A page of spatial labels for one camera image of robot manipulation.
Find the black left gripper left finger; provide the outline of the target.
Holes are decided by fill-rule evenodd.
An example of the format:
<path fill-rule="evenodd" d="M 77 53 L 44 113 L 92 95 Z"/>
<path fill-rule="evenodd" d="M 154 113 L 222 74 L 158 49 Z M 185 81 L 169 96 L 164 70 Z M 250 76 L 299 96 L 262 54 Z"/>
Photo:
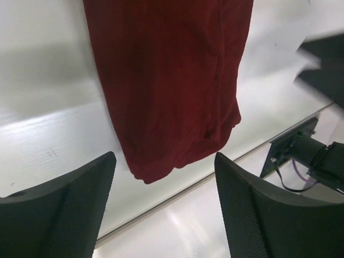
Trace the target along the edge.
<path fill-rule="evenodd" d="M 116 157 L 1 198 L 1 257 L 92 257 Z"/>

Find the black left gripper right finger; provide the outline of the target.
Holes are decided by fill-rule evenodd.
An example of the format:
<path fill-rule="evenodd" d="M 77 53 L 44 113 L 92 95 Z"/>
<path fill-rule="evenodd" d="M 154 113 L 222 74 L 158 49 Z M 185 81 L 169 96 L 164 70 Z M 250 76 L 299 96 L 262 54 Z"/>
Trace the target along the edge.
<path fill-rule="evenodd" d="M 231 257 L 343 257 L 343 204 L 281 189 L 222 153 L 214 161 Z"/>

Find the dark red t-shirt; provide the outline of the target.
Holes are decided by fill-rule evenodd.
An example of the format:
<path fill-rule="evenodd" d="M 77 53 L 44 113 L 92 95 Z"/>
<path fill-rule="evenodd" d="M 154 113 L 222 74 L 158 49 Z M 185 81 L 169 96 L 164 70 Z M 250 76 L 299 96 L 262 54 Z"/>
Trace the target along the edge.
<path fill-rule="evenodd" d="M 240 122 L 253 1 L 84 1 L 99 80 L 136 179 L 222 149 Z"/>

